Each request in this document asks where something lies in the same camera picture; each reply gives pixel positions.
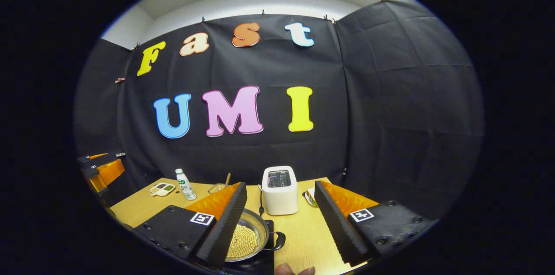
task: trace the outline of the yellow letter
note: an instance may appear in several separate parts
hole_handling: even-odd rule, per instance
[[[210,44],[206,42],[207,40],[208,34],[204,32],[193,34],[183,41],[185,45],[179,50],[179,54],[185,57],[193,53],[202,53],[210,46]]]
[[[154,46],[151,46],[143,50],[143,61],[140,63],[139,71],[137,72],[137,77],[144,75],[151,69],[150,63],[154,63],[156,58],[158,58],[159,50],[166,47],[166,42],[162,41]]]
[[[309,96],[312,89],[305,86],[290,87],[287,95],[291,97],[293,119],[289,124],[290,131],[310,131],[314,128],[314,123],[310,121]]]

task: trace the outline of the human hand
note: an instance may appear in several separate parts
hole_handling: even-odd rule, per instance
[[[316,270],[314,269],[314,267],[311,267],[302,270],[298,275],[314,275],[315,272]],[[275,275],[295,275],[295,273],[293,273],[293,270],[287,263],[283,263],[276,267]]]

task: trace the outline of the blue letter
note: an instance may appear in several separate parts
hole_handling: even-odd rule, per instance
[[[177,95],[174,101],[179,107],[179,125],[172,127],[168,118],[168,105],[170,100],[167,98],[158,99],[154,102],[154,109],[156,109],[156,121],[158,129],[162,135],[167,138],[180,138],[187,134],[189,131],[189,109],[188,101],[191,99],[191,94]]]
[[[310,28],[303,26],[300,22],[295,22],[285,26],[285,30],[291,31],[291,39],[298,46],[313,46],[314,40],[307,39],[305,32],[310,32]]]

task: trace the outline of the table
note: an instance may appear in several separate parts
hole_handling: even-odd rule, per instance
[[[318,178],[329,182],[327,178]],[[285,245],[274,252],[275,266],[288,263],[295,274],[309,267],[315,267],[317,275],[339,275],[347,273],[356,267],[343,263],[339,251],[333,242],[330,230],[327,228],[319,208],[311,206],[302,193],[314,187],[315,180],[304,180],[297,183],[299,193],[299,212],[286,216],[271,216],[264,212],[263,219],[274,221],[274,230],[286,235]],[[150,188],[159,183],[174,184],[175,190],[168,196],[151,196]],[[186,206],[210,195],[208,189],[214,184],[191,183],[196,193],[196,200],[189,201],[179,189],[177,180],[160,178],[152,184],[139,190],[111,207],[117,219],[135,228],[145,222],[165,207],[174,205],[185,208]],[[260,190],[256,185],[248,185],[246,209],[258,213],[260,207]],[[266,208],[264,198],[262,205]]]

